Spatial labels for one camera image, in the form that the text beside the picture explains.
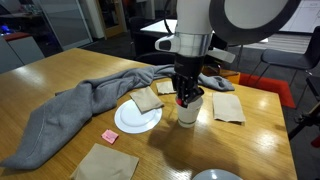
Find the cable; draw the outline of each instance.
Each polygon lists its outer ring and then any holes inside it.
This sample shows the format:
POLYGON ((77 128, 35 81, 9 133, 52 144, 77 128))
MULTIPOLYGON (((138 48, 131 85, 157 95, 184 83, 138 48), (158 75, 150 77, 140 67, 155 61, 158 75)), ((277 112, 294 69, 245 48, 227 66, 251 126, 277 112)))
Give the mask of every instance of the cable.
POLYGON ((167 0, 166 4, 164 5, 164 19, 163 20, 164 20, 164 25, 166 26, 166 29, 167 29, 169 35, 172 35, 173 33, 171 32, 171 30, 170 30, 170 28, 169 28, 169 26, 167 24, 167 20, 166 20, 167 8, 168 8, 168 5, 169 5, 170 2, 171 2, 171 0, 167 0))

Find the white plate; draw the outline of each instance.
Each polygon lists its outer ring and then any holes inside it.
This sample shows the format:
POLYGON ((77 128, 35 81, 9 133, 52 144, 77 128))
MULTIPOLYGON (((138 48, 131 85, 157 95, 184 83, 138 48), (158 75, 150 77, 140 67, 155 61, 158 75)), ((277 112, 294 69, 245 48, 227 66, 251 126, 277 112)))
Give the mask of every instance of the white plate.
POLYGON ((208 169, 197 174, 193 180, 242 180, 239 176, 221 169, 208 169))
POLYGON ((131 99, 118 108, 114 120, 121 131, 137 134, 152 129, 160 121, 161 115, 161 108, 141 114, 136 103, 131 99))

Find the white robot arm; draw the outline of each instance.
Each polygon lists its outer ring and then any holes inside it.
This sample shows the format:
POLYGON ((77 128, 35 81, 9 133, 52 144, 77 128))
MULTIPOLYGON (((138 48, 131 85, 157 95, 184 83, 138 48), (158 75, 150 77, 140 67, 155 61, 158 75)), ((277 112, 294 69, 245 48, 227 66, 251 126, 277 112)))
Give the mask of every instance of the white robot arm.
POLYGON ((175 33, 159 39, 155 47, 176 53, 172 77, 182 106, 204 92, 197 79, 205 55, 232 62, 234 55, 209 51, 212 32, 231 44, 259 42, 277 32, 301 0, 178 0, 175 33))

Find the pink eraser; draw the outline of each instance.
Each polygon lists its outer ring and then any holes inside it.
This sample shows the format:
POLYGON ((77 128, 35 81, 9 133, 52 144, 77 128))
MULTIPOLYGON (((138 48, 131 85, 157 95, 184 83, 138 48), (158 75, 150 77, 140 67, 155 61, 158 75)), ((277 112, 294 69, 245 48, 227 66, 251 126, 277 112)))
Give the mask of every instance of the pink eraser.
POLYGON ((110 129, 107 129, 107 130, 101 135, 101 137, 102 137, 104 140, 108 141, 110 144, 113 144, 113 143, 116 141, 116 139, 118 138, 118 136, 119 136, 119 135, 118 135, 117 133, 111 131, 110 129))

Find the paper cup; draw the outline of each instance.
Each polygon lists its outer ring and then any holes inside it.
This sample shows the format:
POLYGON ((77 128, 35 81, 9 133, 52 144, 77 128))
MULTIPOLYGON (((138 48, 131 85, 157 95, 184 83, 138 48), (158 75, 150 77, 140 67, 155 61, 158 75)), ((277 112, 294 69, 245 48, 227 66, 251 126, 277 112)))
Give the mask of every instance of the paper cup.
POLYGON ((191 128, 197 121, 200 108, 203 104, 202 97, 190 103, 187 108, 176 104, 178 110, 178 122, 182 127, 191 128))

